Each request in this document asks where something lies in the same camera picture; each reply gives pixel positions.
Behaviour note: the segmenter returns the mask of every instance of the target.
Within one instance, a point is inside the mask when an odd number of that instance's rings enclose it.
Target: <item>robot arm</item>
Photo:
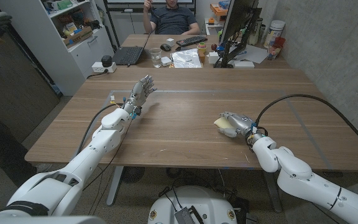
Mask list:
[[[140,114],[146,98],[155,91],[151,89],[153,85],[149,76],[137,82],[124,106],[102,119],[92,141],[67,166],[31,177],[17,189],[8,206],[0,211],[0,217],[69,215],[100,160],[118,147],[124,132],[122,124],[133,119],[133,114]]]
[[[303,160],[296,158],[286,147],[276,149],[276,142],[264,136],[251,119],[230,112],[220,114],[233,128],[219,129],[233,138],[235,133],[247,136],[260,166],[266,172],[281,168],[277,184],[286,193],[316,203],[335,213],[349,223],[358,223],[358,195],[312,172]]]

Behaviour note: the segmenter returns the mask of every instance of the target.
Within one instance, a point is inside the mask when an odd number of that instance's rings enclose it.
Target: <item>sponge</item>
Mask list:
[[[214,122],[214,124],[219,128],[234,128],[230,125],[229,121],[226,118],[219,118]]]

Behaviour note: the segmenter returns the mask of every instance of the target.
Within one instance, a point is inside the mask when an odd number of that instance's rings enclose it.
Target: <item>whiteboard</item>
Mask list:
[[[144,0],[107,0],[108,3],[143,3]],[[165,0],[153,0],[153,3],[166,3]],[[178,3],[193,3],[193,0],[178,0]]]

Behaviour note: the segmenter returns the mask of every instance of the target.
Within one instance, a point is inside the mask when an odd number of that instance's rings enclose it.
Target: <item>door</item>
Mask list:
[[[0,120],[22,142],[58,104],[40,76],[8,34],[0,45]]]

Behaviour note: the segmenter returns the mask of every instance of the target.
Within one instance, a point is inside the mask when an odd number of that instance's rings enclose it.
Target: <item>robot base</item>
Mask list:
[[[194,206],[196,212],[203,219],[203,223],[237,223],[233,207],[221,194],[199,186],[178,187],[175,188],[175,192],[180,205],[183,208]],[[181,210],[177,198],[172,190],[167,192],[167,197],[163,195],[154,202],[150,209],[148,224],[178,223],[173,208],[175,206],[176,210]],[[194,213],[191,214],[191,217],[195,223],[199,223]]]

